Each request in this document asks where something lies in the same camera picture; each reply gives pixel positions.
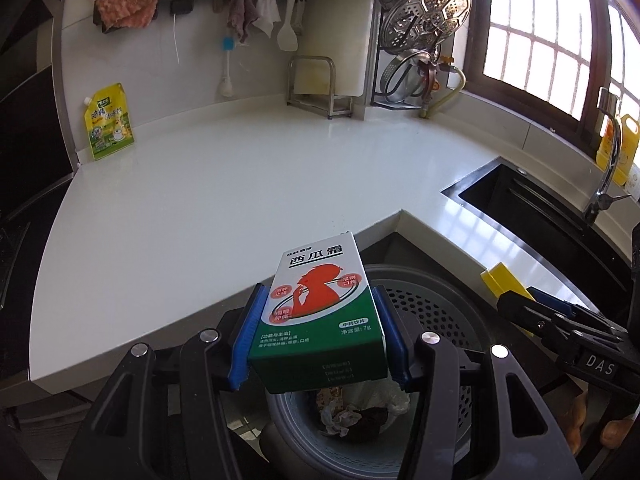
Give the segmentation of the person's right hand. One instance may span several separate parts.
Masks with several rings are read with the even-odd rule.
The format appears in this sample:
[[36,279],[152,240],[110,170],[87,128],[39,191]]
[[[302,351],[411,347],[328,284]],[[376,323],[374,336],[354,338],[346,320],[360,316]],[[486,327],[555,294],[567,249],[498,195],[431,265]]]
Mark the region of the person's right hand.
[[593,393],[585,390],[570,402],[570,407],[558,419],[564,438],[574,456],[584,447],[584,441],[599,430],[599,442],[607,450],[619,448],[632,425],[636,421],[639,410],[620,419],[608,420],[605,411],[618,408],[620,401],[610,401],[608,405]]

